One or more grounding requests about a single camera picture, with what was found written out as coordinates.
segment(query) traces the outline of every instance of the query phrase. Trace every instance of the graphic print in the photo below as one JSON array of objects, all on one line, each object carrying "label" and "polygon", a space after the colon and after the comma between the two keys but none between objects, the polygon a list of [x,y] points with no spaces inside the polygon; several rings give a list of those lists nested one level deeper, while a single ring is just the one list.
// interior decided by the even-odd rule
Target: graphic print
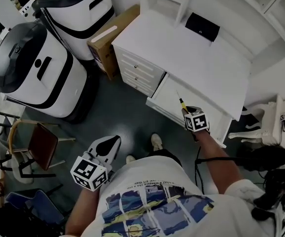
[{"label": "graphic print", "polygon": [[178,198],[196,223],[213,209],[213,201],[208,197],[190,195]]},{"label": "graphic print", "polygon": [[187,216],[174,201],[152,210],[161,229],[167,236],[188,226]]},{"label": "graphic print", "polygon": [[107,198],[107,211],[102,214],[103,237],[179,234],[194,221],[198,223],[214,207],[210,198],[186,195],[189,192],[178,186],[156,184],[131,189]]}]

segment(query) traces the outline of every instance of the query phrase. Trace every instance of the gray floor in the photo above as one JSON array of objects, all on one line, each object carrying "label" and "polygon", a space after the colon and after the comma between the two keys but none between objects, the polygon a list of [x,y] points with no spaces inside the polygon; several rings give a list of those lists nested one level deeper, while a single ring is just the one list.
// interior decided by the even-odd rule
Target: gray floor
[{"label": "gray floor", "polygon": [[[12,174],[8,173],[6,191],[32,188],[48,191],[59,184],[64,184],[52,196],[52,199],[61,210],[69,210],[73,207],[80,193],[80,187],[73,182],[70,176],[70,168],[76,157],[82,155],[94,140],[107,135],[119,135],[121,137],[122,145],[117,159],[113,162],[113,170],[117,170],[125,164],[125,158],[128,154],[133,154],[136,158],[147,156],[152,149],[150,136],[153,132],[157,132],[161,136],[164,147],[180,159],[185,172],[194,181],[194,161],[198,145],[194,143],[189,132],[145,105],[145,102],[146,96],[123,83],[120,76],[113,82],[110,82],[107,77],[101,76],[100,88],[94,105],[86,120],[80,124],[72,125],[58,118],[26,108],[23,119],[59,123],[66,136],[76,137],[76,142],[61,142],[59,144],[53,162],[56,163],[64,159],[67,163],[49,170],[49,172],[56,173],[57,177],[35,179],[33,184],[23,185],[15,181]],[[243,131],[244,127],[245,120],[233,121],[230,132]],[[23,145],[30,138],[29,131],[28,127],[19,129],[18,139],[23,142]],[[226,151],[230,156],[235,156],[241,145],[239,139],[226,139],[225,144],[227,145]],[[199,169],[203,177],[205,193],[216,193],[216,187],[206,165],[201,164]],[[254,182],[262,182],[257,172],[243,170],[243,173],[246,178]]]}]

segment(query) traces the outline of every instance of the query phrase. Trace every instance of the blue chair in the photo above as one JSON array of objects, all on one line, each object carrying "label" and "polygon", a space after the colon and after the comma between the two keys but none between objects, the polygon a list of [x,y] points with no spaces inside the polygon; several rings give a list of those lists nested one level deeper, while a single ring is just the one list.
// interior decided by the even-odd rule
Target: blue chair
[{"label": "blue chair", "polygon": [[47,224],[62,225],[65,217],[71,211],[65,213],[60,212],[49,198],[49,195],[62,186],[61,184],[48,192],[44,192],[41,189],[11,192],[6,197],[6,201],[17,209],[28,209],[34,216]]}]

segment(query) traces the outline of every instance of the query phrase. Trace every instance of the black handle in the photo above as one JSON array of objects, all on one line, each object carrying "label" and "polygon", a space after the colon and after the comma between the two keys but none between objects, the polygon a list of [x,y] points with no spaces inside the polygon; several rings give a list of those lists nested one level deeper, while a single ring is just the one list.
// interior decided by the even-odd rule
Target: black handle
[{"label": "black handle", "polygon": [[94,0],[92,3],[89,5],[89,10],[92,10],[95,6],[97,6],[99,3],[101,3],[103,0]]},{"label": "black handle", "polygon": [[43,61],[43,64],[42,64],[42,66],[40,67],[40,69],[39,69],[39,71],[37,73],[37,79],[38,80],[42,79],[42,77],[43,77],[43,75],[44,75],[44,73],[45,73],[45,71],[46,71],[46,69],[47,69],[47,67],[48,67],[48,65],[49,65],[51,60],[52,60],[52,58],[47,56],[45,58],[45,60]]}]

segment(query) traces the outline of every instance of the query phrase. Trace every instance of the white shoe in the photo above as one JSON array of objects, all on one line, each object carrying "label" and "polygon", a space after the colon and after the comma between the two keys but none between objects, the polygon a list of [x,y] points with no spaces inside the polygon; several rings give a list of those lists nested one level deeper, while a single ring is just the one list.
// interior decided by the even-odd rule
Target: white shoe
[{"label": "white shoe", "polygon": [[126,156],[126,164],[129,164],[130,162],[136,161],[135,157],[132,155],[127,155]]},{"label": "white shoe", "polygon": [[151,136],[151,143],[153,145],[153,151],[158,151],[158,150],[163,149],[162,140],[158,134],[154,133]]}]

